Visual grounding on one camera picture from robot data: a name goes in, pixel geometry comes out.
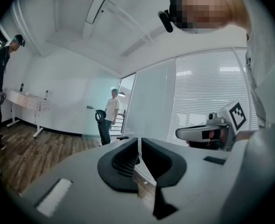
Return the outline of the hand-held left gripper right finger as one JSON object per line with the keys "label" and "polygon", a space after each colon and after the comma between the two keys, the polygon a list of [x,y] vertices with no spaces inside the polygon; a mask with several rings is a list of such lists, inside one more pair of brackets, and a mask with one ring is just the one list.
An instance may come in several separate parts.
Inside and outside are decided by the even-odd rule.
{"label": "hand-held left gripper right finger", "polygon": [[163,219],[177,211],[177,208],[165,201],[163,188],[176,186],[187,169],[185,159],[160,145],[157,141],[141,139],[142,159],[156,181],[153,215]]}

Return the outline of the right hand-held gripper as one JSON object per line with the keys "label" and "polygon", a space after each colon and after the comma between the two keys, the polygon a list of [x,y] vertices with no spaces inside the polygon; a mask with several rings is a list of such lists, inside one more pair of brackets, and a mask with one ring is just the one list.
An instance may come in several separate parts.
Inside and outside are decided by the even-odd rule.
{"label": "right hand-held gripper", "polygon": [[205,124],[178,128],[175,135],[192,148],[229,151],[247,119],[239,101],[208,115]]}

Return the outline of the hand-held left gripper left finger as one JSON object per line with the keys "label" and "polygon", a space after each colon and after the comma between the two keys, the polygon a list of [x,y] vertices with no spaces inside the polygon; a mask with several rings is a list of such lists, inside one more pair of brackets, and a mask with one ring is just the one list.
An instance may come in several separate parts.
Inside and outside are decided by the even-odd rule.
{"label": "hand-held left gripper left finger", "polygon": [[139,164],[138,139],[132,138],[103,155],[97,165],[98,174],[112,189],[138,193],[133,181],[135,165]]}

